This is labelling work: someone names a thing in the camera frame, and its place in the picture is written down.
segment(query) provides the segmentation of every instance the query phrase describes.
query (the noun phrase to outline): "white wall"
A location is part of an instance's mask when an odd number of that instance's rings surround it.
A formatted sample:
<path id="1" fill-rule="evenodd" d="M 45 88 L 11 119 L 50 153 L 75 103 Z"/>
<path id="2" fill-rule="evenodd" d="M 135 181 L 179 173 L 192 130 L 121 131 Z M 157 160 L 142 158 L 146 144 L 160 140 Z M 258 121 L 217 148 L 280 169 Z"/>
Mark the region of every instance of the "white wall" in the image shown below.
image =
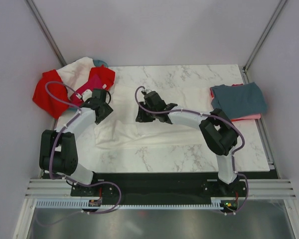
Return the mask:
<path id="1" fill-rule="evenodd" d="M 277 167 L 299 199 L 299 0 L 290 0 L 249 71 L 264 92 Z"/>
<path id="2" fill-rule="evenodd" d="M 244 65 L 279 0 L 34 0 L 67 63 Z"/>
<path id="3" fill-rule="evenodd" d="M 0 0 L 0 239 L 12 237 L 30 177 L 38 176 L 40 134 L 51 117 L 32 102 L 41 73 L 58 68 L 23 0 Z"/>

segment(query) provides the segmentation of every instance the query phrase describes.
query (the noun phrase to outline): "white towel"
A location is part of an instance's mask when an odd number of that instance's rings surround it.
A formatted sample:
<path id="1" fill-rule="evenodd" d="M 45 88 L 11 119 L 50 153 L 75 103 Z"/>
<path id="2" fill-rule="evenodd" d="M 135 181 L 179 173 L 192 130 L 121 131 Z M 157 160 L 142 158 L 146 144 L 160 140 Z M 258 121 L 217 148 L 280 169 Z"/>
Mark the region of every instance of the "white towel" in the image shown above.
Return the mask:
<path id="1" fill-rule="evenodd" d="M 93 64 L 93 59 L 89 57 L 83 57 L 71 64 L 68 64 L 61 69 L 56 70 L 58 75 L 64 84 L 77 90 L 83 86 L 89 79 L 91 68 L 95 67 Z M 73 92 L 68 91 L 68 97 L 70 97 Z"/>
<path id="2" fill-rule="evenodd" d="M 125 147 L 155 147 L 193 145 L 204 142 L 200 131 L 183 125 L 154 122 L 138 123 L 135 118 L 138 105 L 134 99 L 135 88 L 116 84 L 112 103 L 114 112 L 95 126 L 96 146 L 104 149 Z M 168 103 L 197 111 L 212 111 L 209 88 L 171 88 L 157 90 Z M 139 92 L 139 101 L 143 95 Z"/>

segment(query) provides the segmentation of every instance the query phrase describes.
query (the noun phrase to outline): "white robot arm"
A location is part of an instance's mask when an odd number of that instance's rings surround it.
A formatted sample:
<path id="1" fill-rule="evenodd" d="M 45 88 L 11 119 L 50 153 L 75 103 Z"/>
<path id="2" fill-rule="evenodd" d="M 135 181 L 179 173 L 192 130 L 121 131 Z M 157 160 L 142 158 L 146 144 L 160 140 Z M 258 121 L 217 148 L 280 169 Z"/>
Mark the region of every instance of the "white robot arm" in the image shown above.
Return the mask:
<path id="1" fill-rule="evenodd" d="M 167 105 L 155 91 L 144 93 L 144 95 L 144 102 L 140 102 L 140 105 L 149 111 L 160 112 L 172 109 L 181 111 L 167 114 L 151 114 L 139 108 L 139 113 L 136 118 L 137 122 L 152 122 L 158 119 L 164 123 L 181 124 L 200 130 L 209 149 L 216 154 L 219 168 L 218 178 L 227 185 L 236 180 L 237 174 L 235 173 L 232 163 L 232 151 L 237 144 L 238 137 L 235 130 L 222 121 L 212 117 L 188 113 L 186 112 L 187 109 L 177 104 L 171 103 Z M 54 152 L 53 150 L 55 150 L 55 148 L 53 148 L 53 144 L 56 136 L 63 127 L 60 126 L 57 127 L 56 130 L 45 130 L 43 132 L 39 164 L 41 169 L 49 169 L 51 152 L 53 151 L 53 173 L 66 175 L 82 184 L 88 185 L 93 181 L 93 175 L 95 173 L 86 169 L 78 162 L 75 139 L 78 138 L 89 125 L 100 123 L 113 111 L 105 102 L 105 99 L 106 91 L 102 89 L 95 89 L 93 91 L 92 98 L 81 106 L 81 115 L 61 133 L 56 144 L 57 146 L 61 146 L 61 151 Z M 215 115 L 230 121 L 224 112 L 218 109 L 210 113 L 204 113 L 204 115 Z"/>

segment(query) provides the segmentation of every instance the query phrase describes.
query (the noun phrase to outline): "marble table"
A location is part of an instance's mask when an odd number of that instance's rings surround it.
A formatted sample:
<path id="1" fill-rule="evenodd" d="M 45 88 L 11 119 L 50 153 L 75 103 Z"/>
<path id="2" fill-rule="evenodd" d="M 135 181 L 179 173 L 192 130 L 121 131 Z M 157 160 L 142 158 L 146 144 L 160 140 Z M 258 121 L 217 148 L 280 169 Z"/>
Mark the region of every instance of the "marble table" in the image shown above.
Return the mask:
<path id="1" fill-rule="evenodd" d="M 116 83 L 148 89 L 212 87 L 243 83 L 237 65 L 133 66 L 111 67 Z M 65 122 L 61 117 L 58 125 Z M 254 120 L 235 122 L 246 140 L 236 153 L 238 171 L 269 171 L 267 158 Z M 214 172 L 216 156 L 203 145 L 99 149 L 95 147 L 94 126 L 77 139 L 79 162 L 95 172 Z"/>

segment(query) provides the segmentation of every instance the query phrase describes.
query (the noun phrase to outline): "teal cloth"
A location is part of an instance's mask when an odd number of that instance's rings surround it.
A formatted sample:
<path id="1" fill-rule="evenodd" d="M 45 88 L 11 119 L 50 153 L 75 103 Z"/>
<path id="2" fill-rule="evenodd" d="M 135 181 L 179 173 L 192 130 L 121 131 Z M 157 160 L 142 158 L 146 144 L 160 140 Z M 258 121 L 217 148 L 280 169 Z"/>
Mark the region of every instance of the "teal cloth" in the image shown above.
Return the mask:
<path id="1" fill-rule="evenodd" d="M 101 60 L 93 60 L 93 64 L 95 65 L 95 67 L 101 67 L 102 65 L 104 65 L 107 68 L 109 67 L 106 62 Z"/>
<path id="2" fill-rule="evenodd" d="M 263 114 L 267 111 L 263 93 L 256 83 L 241 86 L 214 86 L 211 105 L 221 109 L 229 119 Z"/>

